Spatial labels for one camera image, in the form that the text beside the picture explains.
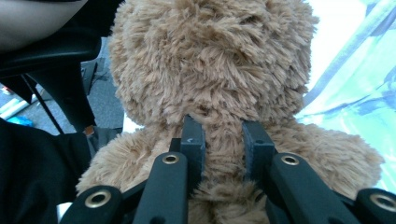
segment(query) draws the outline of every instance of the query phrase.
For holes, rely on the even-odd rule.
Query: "teddy bear head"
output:
[[[300,0],[126,1],[110,42],[117,94],[143,125],[291,118],[317,19]]]

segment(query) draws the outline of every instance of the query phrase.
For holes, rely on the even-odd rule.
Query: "floor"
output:
[[[102,50],[96,61],[98,67],[92,77],[91,91],[87,95],[96,124],[103,128],[121,129],[123,124],[123,109],[120,100],[115,96],[116,87],[108,70],[109,59],[106,48],[107,39],[103,38]],[[10,100],[19,97],[16,94],[6,95],[0,92],[0,107]],[[65,133],[75,132],[61,108],[51,99],[46,100],[52,115],[56,118]],[[15,116],[24,117],[33,122],[34,127],[51,134],[59,134],[39,102],[28,105]]]

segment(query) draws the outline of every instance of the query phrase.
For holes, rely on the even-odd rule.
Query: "metal grommet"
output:
[[[396,201],[387,195],[375,193],[370,195],[370,200],[382,209],[396,212]]]
[[[89,208],[97,208],[108,203],[108,201],[110,201],[110,198],[111,198],[110,191],[108,191],[107,189],[101,189],[91,194],[85,200],[85,206]]]
[[[290,155],[283,156],[281,160],[285,162],[287,165],[298,165],[300,163],[299,160],[297,160],[297,158]]]
[[[167,155],[163,157],[163,163],[166,164],[175,164],[178,162],[178,156],[177,155]]]

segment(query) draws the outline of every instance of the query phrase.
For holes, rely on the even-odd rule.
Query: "teddy bear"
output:
[[[383,162],[375,149],[356,135],[294,118],[307,92],[317,23],[301,0],[123,2],[110,69],[128,117],[144,128],[101,148],[78,192],[97,185],[126,191],[146,180],[187,115],[202,125],[206,145],[189,223],[268,223],[265,197],[243,178],[243,120],[258,121],[277,151],[304,158],[349,198],[374,185]]]

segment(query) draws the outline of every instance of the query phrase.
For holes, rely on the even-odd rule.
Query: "black sleeve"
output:
[[[0,223],[57,223],[91,155],[83,133],[58,136],[0,119]]]

